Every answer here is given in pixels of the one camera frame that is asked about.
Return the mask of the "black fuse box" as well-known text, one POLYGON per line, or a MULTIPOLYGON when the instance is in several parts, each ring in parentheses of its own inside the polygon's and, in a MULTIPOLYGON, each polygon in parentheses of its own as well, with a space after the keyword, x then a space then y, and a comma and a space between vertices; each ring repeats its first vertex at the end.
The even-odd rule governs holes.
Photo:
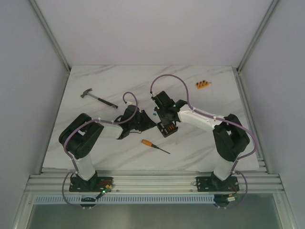
POLYGON ((164 125, 162 122, 159 122, 157 128, 164 138, 167 138, 178 131, 178 126, 176 126, 175 123, 164 125))

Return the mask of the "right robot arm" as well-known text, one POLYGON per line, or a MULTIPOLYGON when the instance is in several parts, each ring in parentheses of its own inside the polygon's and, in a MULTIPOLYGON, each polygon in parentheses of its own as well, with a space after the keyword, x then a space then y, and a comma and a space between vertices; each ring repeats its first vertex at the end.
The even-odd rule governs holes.
POLYGON ((220 118, 213 117, 201 110, 190 108, 184 100, 174 102, 164 91, 153 95, 152 100, 156 104, 154 110, 160 119, 157 126, 164 137, 178 130, 178 122, 212 131, 220 158, 211 173, 210 184, 216 190, 224 189, 232 175, 234 163, 250 143, 238 117, 233 114, 220 118))

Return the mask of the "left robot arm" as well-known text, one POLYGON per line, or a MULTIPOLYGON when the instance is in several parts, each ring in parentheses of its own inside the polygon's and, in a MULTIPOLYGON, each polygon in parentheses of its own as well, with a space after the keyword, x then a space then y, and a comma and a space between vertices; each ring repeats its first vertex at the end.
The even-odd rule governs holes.
POLYGON ((70 157, 80 186, 87 192, 97 188, 97 172, 90 152, 99 137, 122 140, 131 131, 144 132, 157 124, 135 105, 128 105, 114 121, 93 120, 86 113, 80 114, 59 136, 59 143, 70 157))

